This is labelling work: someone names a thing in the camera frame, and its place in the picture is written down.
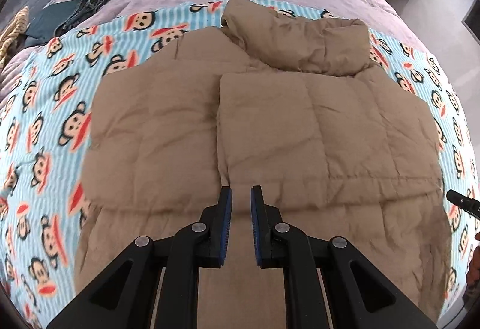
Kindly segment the person's right hand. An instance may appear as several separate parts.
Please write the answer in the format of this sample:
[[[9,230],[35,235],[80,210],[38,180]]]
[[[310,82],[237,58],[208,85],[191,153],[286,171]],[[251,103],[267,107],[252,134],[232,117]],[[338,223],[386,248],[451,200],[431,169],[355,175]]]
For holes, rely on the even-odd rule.
[[[480,245],[473,251],[473,256],[469,262],[469,269],[466,275],[466,283],[473,287],[480,279]]]

